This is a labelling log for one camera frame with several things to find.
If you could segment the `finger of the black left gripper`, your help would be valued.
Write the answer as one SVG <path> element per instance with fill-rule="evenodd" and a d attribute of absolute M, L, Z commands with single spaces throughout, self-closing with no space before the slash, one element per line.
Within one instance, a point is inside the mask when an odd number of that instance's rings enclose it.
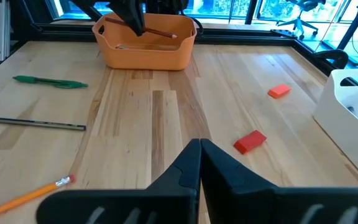
<path fill-rule="evenodd" d="M 109 8 L 113 10 L 137 36 L 145 32 L 142 0 L 110 0 Z"/>

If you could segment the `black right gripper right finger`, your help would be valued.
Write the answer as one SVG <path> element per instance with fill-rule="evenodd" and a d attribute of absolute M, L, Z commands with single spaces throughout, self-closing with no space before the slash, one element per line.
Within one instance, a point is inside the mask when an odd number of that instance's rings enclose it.
<path fill-rule="evenodd" d="M 211 223 L 358 224 L 358 188 L 279 187 L 208 139 L 201 180 Z"/>

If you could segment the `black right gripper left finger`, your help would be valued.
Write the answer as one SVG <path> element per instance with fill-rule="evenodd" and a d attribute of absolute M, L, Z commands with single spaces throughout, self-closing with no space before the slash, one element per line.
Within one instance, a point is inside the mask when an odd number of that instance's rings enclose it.
<path fill-rule="evenodd" d="M 197 224 L 201 141 L 192 139 L 145 189 L 64 190 L 44 199 L 37 224 Z"/>

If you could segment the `reddish brown pencil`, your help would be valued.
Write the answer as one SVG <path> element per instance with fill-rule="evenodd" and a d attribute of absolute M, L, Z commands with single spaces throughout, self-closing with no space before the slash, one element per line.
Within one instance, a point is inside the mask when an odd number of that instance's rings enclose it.
<path fill-rule="evenodd" d="M 105 17 L 104 19 L 105 19 L 105 21 L 112 22 L 112 23 L 115 23 L 115 24 L 119 24 L 119 25 L 122 25 L 122 26 L 127 26 L 127 27 L 129 26 L 123 21 L 113 19 L 113 18 L 110 18 L 110 17 Z M 152 34 L 156 34 L 156 35 L 161 35 L 161 36 L 168 37 L 168 38 L 171 38 L 171 39 L 176 39 L 177 38 L 176 34 L 151 29 L 151 28 L 148 28 L 148 27 L 144 28 L 144 32 L 148 32 L 148 33 L 152 33 Z"/>

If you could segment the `red eraser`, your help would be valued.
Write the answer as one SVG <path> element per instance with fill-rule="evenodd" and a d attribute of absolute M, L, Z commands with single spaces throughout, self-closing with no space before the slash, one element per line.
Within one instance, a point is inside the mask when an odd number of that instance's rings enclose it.
<path fill-rule="evenodd" d="M 234 143 L 234 148 L 241 154 L 250 152 L 264 143 L 267 137 L 260 131 L 255 130 Z"/>

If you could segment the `small orange eraser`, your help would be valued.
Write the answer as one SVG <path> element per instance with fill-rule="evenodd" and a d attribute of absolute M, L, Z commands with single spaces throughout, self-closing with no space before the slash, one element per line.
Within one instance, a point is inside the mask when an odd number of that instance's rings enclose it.
<path fill-rule="evenodd" d="M 286 84 L 281 84 L 269 89 L 267 94 L 272 98 L 277 99 L 285 96 L 287 93 L 290 92 L 290 90 L 291 88 L 289 86 L 287 86 Z"/>

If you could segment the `yellow pencil with eraser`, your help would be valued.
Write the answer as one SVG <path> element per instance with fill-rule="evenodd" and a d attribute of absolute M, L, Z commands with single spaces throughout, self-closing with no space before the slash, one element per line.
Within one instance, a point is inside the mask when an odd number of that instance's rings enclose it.
<path fill-rule="evenodd" d="M 47 185 L 44 185 L 38 189 L 35 189 L 29 193 L 26 193 L 24 195 L 18 196 L 2 205 L 0 205 L 0 213 L 4 213 L 8 210 L 11 210 L 13 208 L 18 207 L 19 205 L 22 205 L 24 203 L 27 203 L 37 197 L 43 196 L 49 192 L 52 192 L 54 190 L 57 190 L 60 187 L 63 187 L 65 185 L 68 185 L 70 183 L 73 183 L 76 180 L 75 176 L 73 174 L 70 174 L 66 177 L 63 177 L 59 180 L 56 180 L 54 182 L 51 182 Z"/>

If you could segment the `orange plastic bin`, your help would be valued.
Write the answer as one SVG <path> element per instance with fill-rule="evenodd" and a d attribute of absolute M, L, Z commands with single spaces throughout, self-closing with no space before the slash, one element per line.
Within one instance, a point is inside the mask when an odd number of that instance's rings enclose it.
<path fill-rule="evenodd" d="M 183 70 L 189 64 L 197 30 L 192 18 L 181 15 L 145 13 L 145 26 L 174 39 L 144 33 L 136 36 L 128 26 L 107 21 L 118 20 L 115 13 L 104 15 L 92 27 L 103 59 L 111 68 L 145 70 Z"/>

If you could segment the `green pen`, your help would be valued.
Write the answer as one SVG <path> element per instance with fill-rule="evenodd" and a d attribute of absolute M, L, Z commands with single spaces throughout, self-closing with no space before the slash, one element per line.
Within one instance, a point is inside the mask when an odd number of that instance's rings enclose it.
<path fill-rule="evenodd" d="M 74 88 L 88 87 L 88 84 L 77 82 L 77 81 L 71 81 L 71 80 L 54 80 L 54 79 L 37 78 L 37 77 L 23 76 L 23 75 L 15 76 L 13 77 L 13 79 L 21 83 L 51 85 L 56 88 L 74 89 Z"/>

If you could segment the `white plastic bin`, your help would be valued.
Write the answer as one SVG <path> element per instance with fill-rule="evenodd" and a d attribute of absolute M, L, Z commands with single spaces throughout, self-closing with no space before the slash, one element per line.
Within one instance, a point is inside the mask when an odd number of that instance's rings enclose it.
<path fill-rule="evenodd" d="M 313 118 L 358 168 L 358 69 L 331 72 Z"/>

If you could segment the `dark grey pencil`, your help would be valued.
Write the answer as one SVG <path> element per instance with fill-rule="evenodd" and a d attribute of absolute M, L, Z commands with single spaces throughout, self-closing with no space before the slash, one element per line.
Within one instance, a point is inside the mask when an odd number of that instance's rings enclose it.
<path fill-rule="evenodd" d="M 34 120 L 28 120 L 28 119 L 0 118 L 0 123 L 16 124 L 16 125 L 23 125 L 23 126 L 39 126 L 39 127 L 57 128 L 57 129 L 72 129 L 72 130 L 79 130 L 79 131 L 86 130 L 85 125 L 55 123 L 55 122 L 49 122 L 49 121 L 34 121 Z"/>

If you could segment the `black curved clamp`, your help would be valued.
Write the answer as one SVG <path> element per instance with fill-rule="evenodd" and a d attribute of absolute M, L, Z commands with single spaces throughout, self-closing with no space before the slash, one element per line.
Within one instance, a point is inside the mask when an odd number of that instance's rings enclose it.
<path fill-rule="evenodd" d="M 349 61 L 348 54 L 341 49 L 315 52 L 314 56 L 326 60 L 332 60 L 332 65 L 337 69 L 344 69 Z"/>

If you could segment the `grey office chair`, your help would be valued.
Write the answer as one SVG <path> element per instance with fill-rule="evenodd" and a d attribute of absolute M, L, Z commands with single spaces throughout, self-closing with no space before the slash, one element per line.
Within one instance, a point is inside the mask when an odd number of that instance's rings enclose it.
<path fill-rule="evenodd" d="M 290 25 L 293 24 L 293 30 L 298 29 L 301 32 L 301 35 L 299 36 L 300 40 L 304 39 L 304 29 L 303 27 L 309 27 L 311 29 L 313 29 L 313 35 L 316 36 L 318 34 L 318 28 L 311 25 L 310 23 L 303 21 L 301 19 L 301 15 L 303 12 L 308 12 L 314 8 L 316 8 L 317 6 L 319 6 L 320 4 L 324 5 L 326 4 L 326 0 L 286 0 L 286 2 L 291 2 L 294 5 L 297 5 L 300 8 L 300 13 L 298 15 L 298 17 L 292 21 L 287 21 L 287 22 L 283 22 L 283 23 L 279 23 L 278 21 L 276 22 L 276 26 L 286 26 L 286 25 Z"/>

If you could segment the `black diagonal frame strut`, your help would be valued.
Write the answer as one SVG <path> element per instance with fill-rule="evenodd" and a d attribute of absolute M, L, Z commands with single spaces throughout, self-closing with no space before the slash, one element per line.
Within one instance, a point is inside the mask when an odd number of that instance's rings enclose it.
<path fill-rule="evenodd" d="M 81 9 L 92 21 L 97 22 L 103 15 L 94 7 L 99 0 L 70 0 Z"/>

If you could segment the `aluminium extrusion post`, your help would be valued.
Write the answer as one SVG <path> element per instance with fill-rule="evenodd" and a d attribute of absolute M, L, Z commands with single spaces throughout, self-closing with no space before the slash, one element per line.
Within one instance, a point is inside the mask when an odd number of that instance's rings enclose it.
<path fill-rule="evenodd" d="M 11 10 L 9 0 L 0 0 L 0 61 L 10 54 Z"/>

